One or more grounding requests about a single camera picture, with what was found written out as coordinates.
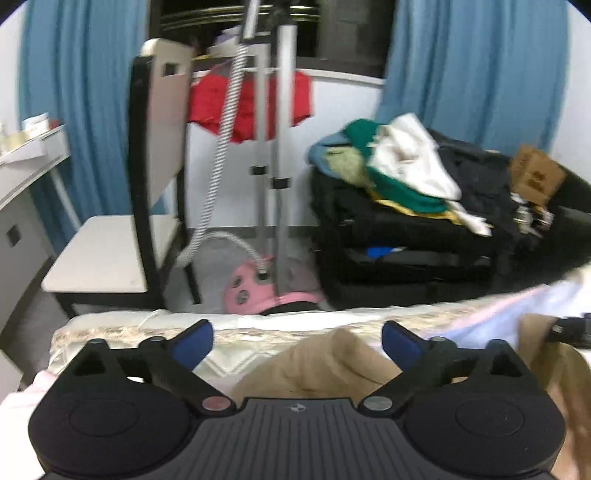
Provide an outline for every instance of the circular pad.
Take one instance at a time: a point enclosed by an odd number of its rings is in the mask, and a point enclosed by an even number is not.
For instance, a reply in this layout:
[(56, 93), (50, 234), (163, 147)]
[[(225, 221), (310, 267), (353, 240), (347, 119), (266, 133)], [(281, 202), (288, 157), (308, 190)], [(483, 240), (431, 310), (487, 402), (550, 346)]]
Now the circular pad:
[(190, 413), (170, 392), (130, 380), (88, 386), (50, 391), (33, 412), (29, 437), (44, 468), (73, 478), (135, 476), (185, 443)]
[(564, 437), (562, 415), (544, 393), (479, 394), (454, 385), (412, 402), (404, 427), (433, 463), (484, 478), (522, 476), (551, 464)]

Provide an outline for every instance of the pink cloth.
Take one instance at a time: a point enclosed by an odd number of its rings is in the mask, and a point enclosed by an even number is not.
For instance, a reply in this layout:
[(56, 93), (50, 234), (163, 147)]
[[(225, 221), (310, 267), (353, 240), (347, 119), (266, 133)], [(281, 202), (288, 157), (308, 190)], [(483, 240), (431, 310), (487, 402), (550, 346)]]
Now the pink cloth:
[(11, 393), (0, 404), (0, 478), (35, 480), (43, 468), (31, 446), (28, 423), (33, 410), (56, 380), (43, 370), (26, 390)]

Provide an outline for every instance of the suitcase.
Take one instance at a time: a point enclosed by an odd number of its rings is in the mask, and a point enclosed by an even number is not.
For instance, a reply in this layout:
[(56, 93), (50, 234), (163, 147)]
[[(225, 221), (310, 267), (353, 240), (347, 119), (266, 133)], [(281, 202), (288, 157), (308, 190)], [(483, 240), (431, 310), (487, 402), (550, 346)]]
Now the suitcase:
[(340, 281), (370, 285), (440, 280), (490, 280), (491, 259), (481, 255), (397, 249), (376, 258), (367, 248), (343, 247), (339, 230), (320, 224), (316, 249)]
[(382, 308), (476, 299), (490, 292), (490, 281), (423, 281), (419, 283), (345, 282), (334, 275), (324, 251), (316, 251), (320, 284), (330, 305), (337, 310)]
[(508, 243), (500, 229), (493, 228), (492, 237), (484, 237), (447, 220), (403, 215), (373, 202), (364, 190), (316, 168), (311, 172), (311, 193), (311, 207), (319, 223), (338, 230), (342, 247), (406, 246), (492, 258)]

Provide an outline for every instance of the white chair seat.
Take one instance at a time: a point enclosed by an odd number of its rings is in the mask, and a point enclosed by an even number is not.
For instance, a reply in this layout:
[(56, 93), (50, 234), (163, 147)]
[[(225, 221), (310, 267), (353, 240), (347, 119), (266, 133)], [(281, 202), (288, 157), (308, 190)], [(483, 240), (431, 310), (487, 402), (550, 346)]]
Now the white chair seat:
[[(156, 266), (178, 228), (173, 215), (152, 215)], [(148, 290), (131, 215), (89, 218), (55, 261), (42, 287), (52, 293), (142, 293)]]

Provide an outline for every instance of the striped hose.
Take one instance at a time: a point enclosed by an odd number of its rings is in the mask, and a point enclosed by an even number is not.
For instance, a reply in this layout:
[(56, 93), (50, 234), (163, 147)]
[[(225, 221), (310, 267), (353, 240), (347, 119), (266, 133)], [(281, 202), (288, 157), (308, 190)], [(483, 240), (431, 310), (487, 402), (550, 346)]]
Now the striped hose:
[(230, 240), (234, 244), (244, 249), (248, 255), (255, 261), (256, 269), (260, 274), (267, 272), (267, 262), (259, 255), (259, 253), (248, 244), (246, 241), (227, 232), (213, 232), (206, 233), (209, 223), (212, 219), (213, 208), (216, 203), (217, 190), (222, 181), (223, 166), (226, 161), (228, 153), (228, 146), (230, 145), (230, 138), (234, 128), (234, 120), (238, 111), (238, 100), (240, 99), (240, 90), (242, 89), (242, 79), (244, 77), (244, 70), (246, 67), (246, 59), (248, 53), (248, 46), (238, 45), (236, 57), (232, 60), (232, 68), (230, 69), (230, 81), (228, 84), (228, 91), (226, 92), (226, 99), (222, 110), (222, 120), (220, 122), (219, 134), (217, 137), (216, 155), (213, 161), (213, 170), (203, 211), (199, 219), (197, 230), (193, 234), (189, 244), (183, 249), (176, 260), (177, 267), (186, 267), (193, 261), (197, 254), (197, 250), (207, 239), (223, 238)]

